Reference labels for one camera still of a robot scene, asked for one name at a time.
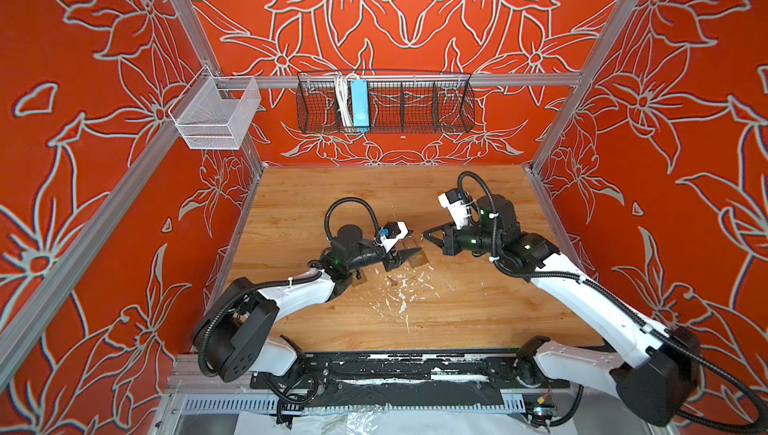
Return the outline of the large brass padlock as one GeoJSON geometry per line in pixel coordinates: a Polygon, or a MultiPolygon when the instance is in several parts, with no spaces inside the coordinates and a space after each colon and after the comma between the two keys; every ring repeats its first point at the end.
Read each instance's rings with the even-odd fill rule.
{"type": "Polygon", "coordinates": [[[423,249],[421,247],[415,247],[411,249],[408,263],[412,268],[417,268],[427,265],[429,261],[423,249]]]}

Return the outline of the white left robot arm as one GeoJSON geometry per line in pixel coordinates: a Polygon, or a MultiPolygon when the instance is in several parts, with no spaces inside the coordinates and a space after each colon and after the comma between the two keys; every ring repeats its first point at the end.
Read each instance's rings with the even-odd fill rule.
{"type": "Polygon", "coordinates": [[[380,224],[372,206],[359,197],[333,202],[324,215],[323,229],[328,247],[308,263],[306,272],[260,283],[241,277],[210,304],[192,336],[202,375],[228,383],[247,372],[288,374],[299,360],[299,349],[287,338],[271,335],[276,322],[338,298],[362,280],[366,267],[379,264],[389,272],[421,251],[420,247],[398,250],[396,245],[412,231],[399,220],[380,224]],[[355,224],[331,230],[334,211],[345,204],[365,208],[373,225],[372,237],[365,237],[355,224]]]}

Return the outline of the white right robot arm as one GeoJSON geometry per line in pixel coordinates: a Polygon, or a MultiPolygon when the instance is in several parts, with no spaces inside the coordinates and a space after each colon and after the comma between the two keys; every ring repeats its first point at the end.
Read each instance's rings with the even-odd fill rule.
{"type": "Polygon", "coordinates": [[[706,360],[698,338],[685,328],[670,329],[642,314],[581,271],[545,237],[521,229],[514,205],[494,194],[472,171],[463,171],[454,188],[438,197],[450,222],[424,231],[424,239],[443,254],[467,251],[486,256],[503,275],[524,280],[548,293],[594,329],[609,351],[571,347],[537,336],[517,354],[525,385],[564,380],[620,400],[649,425],[674,418],[731,434],[767,430],[767,406],[756,391],[706,360]],[[684,410],[707,370],[732,385],[754,406],[747,423],[725,423],[684,410]]]}

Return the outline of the small brass padlock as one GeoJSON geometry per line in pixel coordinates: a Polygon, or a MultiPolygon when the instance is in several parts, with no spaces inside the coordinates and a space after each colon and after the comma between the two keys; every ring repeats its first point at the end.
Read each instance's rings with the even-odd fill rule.
{"type": "Polygon", "coordinates": [[[352,286],[362,285],[367,281],[365,272],[363,270],[356,270],[351,281],[352,286]]]}

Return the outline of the aluminium horizontal rear bar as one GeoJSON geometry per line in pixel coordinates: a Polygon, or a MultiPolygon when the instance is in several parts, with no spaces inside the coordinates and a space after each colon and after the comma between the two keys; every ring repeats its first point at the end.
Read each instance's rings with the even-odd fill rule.
{"type": "MultiPolygon", "coordinates": [[[[334,82],[339,73],[320,75],[269,75],[269,76],[226,76],[216,77],[218,88],[224,90],[245,90],[251,81],[259,89],[292,89],[300,82],[334,82]]],[[[534,87],[534,86],[577,86],[581,81],[580,72],[566,73],[397,73],[390,75],[360,75],[361,79],[373,82],[469,82],[473,87],[534,87]]]]}

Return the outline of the light blue box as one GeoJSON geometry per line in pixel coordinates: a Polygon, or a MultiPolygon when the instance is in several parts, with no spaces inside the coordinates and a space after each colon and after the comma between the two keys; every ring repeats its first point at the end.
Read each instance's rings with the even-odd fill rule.
{"type": "Polygon", "coordinates": [[[350,93],[353,127],[359,132],[367,132],[370,127],[368,82],[360,78],[352,79],[350,81],[350,93]]]}

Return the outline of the white mesh basket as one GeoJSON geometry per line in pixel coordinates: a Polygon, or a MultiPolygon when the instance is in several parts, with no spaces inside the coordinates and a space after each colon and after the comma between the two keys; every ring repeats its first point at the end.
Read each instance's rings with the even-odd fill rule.
{"type": "Polygon", "coordinates": [[[203,65],[169,109],[190,149],[237,150],[261,105],[254,76],[215,75],[203,65]]]}

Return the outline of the aluminium left side bar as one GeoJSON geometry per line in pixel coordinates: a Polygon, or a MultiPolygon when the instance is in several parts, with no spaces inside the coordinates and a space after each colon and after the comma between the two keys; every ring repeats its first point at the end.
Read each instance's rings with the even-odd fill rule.
{"type": "Polygon", "coordinates": [[[1,333],[1,388],[5,389],[66,298],[144,189],[178,138],[171,121],[155,136],[100,205],[82,232],[1,333]]]}

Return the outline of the aluminium frame post right rear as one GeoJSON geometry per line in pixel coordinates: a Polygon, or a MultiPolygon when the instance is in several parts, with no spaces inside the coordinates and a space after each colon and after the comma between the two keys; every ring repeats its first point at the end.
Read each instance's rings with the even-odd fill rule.
{"type": "Polygon", "coordinates": [[[614,43],[616,43],[622,29],[628,23],[633,9],[638,5],[638,1],[616,1],[616,5],[607,19],[602,33],[598,36],[592,51],[585,61],[578,83],[571,88],[562,107],[550,124],[546,137],[540,143],[528,166],[531,173],[541,173],[544,163],[554,151],[554,146],[561,134],[566,130],[566,125],[571,116],[575,114],[580,102],[584,99],[599,70],[607,60],[610,50],[614,43]]]}

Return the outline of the aluminium frame post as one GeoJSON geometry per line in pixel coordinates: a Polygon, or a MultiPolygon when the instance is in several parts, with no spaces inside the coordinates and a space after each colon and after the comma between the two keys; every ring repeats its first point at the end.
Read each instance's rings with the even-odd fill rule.
{"type": "Polygon", "coordinates": [[[221,76],[223,74],[221,66],[198,19],[192,1],[170,1],[199,62],[202,65],[206,65],[214,75],[221,76]]]}
{"type": "Polygon", "coordinates": [[[540,143],[528,166],[531,173],[541,173],[544,163],[554,151],[554,146],[561,134],[566,130],[566,125],[571,116],[575,114],[580,102],[584,99],[599,70],[607,60],[610,50],[614,43],[616,43],[622,29],[628,23],[633,9],[638,5],[638,1],[616,1],[616,5],[607,19],[602,33],[598,36],[592,51],[585,61],[578,83],[571,88],[562,107],[550,124],[546,137],[540,143]]]}

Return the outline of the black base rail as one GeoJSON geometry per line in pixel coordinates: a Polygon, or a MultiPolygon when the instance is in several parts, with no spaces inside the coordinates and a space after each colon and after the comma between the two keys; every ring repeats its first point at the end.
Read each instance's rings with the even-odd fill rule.
{"type": "Polygon", "coordinates": [[[542,397],[568,401],[567,381],[526,386],[515,372],[514,349],[319,351],[308,352],[284,377],[313,374],[318,394],[311,409],[373,407],[392,409],[483,409],[522,412],[542,397]]]}

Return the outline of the aluminium frame post left rear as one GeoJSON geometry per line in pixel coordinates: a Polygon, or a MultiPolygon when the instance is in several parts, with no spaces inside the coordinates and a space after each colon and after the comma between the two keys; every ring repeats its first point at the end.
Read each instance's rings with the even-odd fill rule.
{"type": "Polygon", "coordinates": [[[214,75],[221,76],[223,74],[221,66],[198,19],[192,1],[170,1],[199,62],[202,65],[206,65],[214,75]]]}

